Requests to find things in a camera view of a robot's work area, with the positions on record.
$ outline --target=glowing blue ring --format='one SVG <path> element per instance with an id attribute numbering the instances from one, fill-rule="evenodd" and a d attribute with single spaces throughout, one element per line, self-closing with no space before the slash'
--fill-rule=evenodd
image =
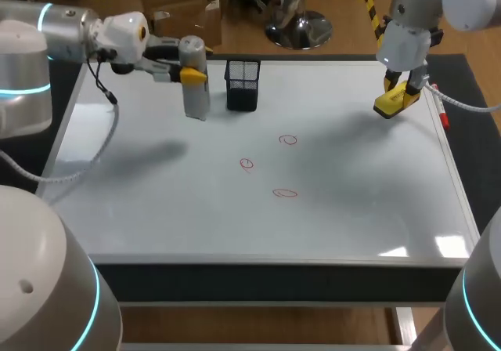
<path id="1" fill-rule="evenodd" d="M 47 13 L 47 10 L 49 10 L 49 8 L 52 6 L 52 4 L 46 4 L 42 9 L 41 9 L 41 12 L 40 12 L 40 16 L 38 16 L 38 23 L 37 23 L 37 29 L 41 32 L 41 26 L 42 24 L 44 23 L 44 17 L 45 17 L 45 14 Z"/>
<path id="2" fill-rule="evenodd" d="M 482 329 L 482 326 L 480 326 L 477 319 L 475 318 L 475 315 L 473 314 L 473 310 L 471 310 L 470 303 L 468 302 L 468 297 L 467 297 L 467 286 L 466 286 L 467 275 L 466 275 L 466 272 L 467 272 L 466 270 L 463 271 L 463 296 L 464 296 L 464 303 L 467 306 L 467 310 L 468 310 L 468 313 L 470 314 L 471 320 L 473 321 L 474 325 L 477 327 L 478 332 L 482 335 L 482 337 L 484 337 L 485 341 L 487 341 L 487 343 L 489 345 L 491 345 L 491 347 L 493 349 L 495 349 L 496 351 L 501 351 L 501 349 L 493 342 L 493 340 L 489 338 L 489 336 L 484 331 L 484 329 Z"/>
<path id="3" fill-rule="evenodd" d="M 1 90 L 0 95 L 30 95 L 30 94 L 38 94 L 39 92 L 44 92 L 50 89 L 50 83 L 48 85 L 38 87 L 36 89 L 28 89 L 28 90 Z"/>
<path id="4" fill-rule="evenodd" d="M 81 333 L 80 338 L 77 340 L 77 343 L 75 343 L 75 346 L 71 349 L 71 351 L 77 351 L 78 347 L 81 346 L 81 344 L 84 342 L 85 338 L 87 337 L 87 334 L 90 332 L 92 323 L 94 322 L 94 319 L 96 318 L 97 314 L 97 308 L 99 306 L 99 296 L 100 296 L 100 286 L 99 286 L 99 276 L 97 274 L 96 267 L 92 263 L 91 259 L 88 259 L 89 262 L 92 265 L 92 268 L 94 269 L 94 276 L 96 277 L 96 298 L 94 299 L 94 308 L 92 309 L 92 314 L 91 318 L 88 320 L 87 326 L 85 327 L 85 330 L 83 333 Z"/>

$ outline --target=black cable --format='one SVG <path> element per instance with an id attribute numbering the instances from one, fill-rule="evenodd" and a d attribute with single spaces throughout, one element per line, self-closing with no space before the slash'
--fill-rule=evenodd
<path id="1" fill-rule="evenodd" d="M 105 85 L 99 80 L 99 71 L 101 69 L 101 63 L 103 63 L 102 60 L 99 59 L 98 57 L 98 64 L 97 64 L 97 71 L 94 72 L 91 66 L 90 60 L 87 58 L 87 67 L 89 71 L 91 72 L 92 76 L 96 80 L 96 87 L 101 90 L 101 92 L 104 94 L 104 96 L 110 101 L 111 104 L 115 105 L 118 103 L 117 97 L 110 91 L 108 90 Z"/>

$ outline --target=red circle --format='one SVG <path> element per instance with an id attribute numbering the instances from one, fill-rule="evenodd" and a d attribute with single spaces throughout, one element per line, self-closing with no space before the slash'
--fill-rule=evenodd
<path id="1" fill-rule="evenodd" d="M 240 167 L 242 167 L 245 170 L 245 172 L 250 173 L 248 169 L 254 168 L 254 163 L 252 162 L 251 159 L 244 157 L 240 159 Z"/>
<path id="2" fill-rule="evenodd" d="M 294 198 L 297 197 L 297 192 L 289 189 L 274 189 L 273 194 L 280 198 Z"/>
<path id="3" fill-rule="evenodd" d="M 279 137 L 279 141 L 280 143 L 286 143 L 287 145 L 295 145 L 297 143 L 297 137 L 285 134 Z"/>

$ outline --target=red marker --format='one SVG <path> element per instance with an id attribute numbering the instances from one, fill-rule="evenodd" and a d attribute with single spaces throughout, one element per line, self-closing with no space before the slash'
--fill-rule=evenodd
<path id="1" fill-rule="evenodd" d="M 438 90 L 438 86 L 435 83 L 431 85 L 431 87 Z M 440 117 L 440 122 L 442 123 L 442 127 L 444 128 L 445 131 L 451 129 L 451 125 L 449 124 L 449 118 L 447 117 L 447 113 L 445 112 L 444 103 L 434 93 L 431 93 L 431 95 L 433 96 L 433 100 L 435 101 L 435 106 L 437 107 L 438 116 Z"/>

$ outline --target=table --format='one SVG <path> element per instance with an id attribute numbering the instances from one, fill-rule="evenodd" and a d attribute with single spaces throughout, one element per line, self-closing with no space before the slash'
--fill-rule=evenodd
<path id="1" fill-rule="evenodd" d="M 478 230 L 430 94 L 386 121 L 372 111 L 382 65 L 271 61 L 258 111 L 231 114 L 224 64 L 209 65 L 205 123 L 184 118 L 178 86 L 105 67 L 121 102 L 114 141 L 78 185 L 38 188 L 117 298 L 443 300 Z M 55 176 L 84 166 L 110 125 L 80 79 Z"/>

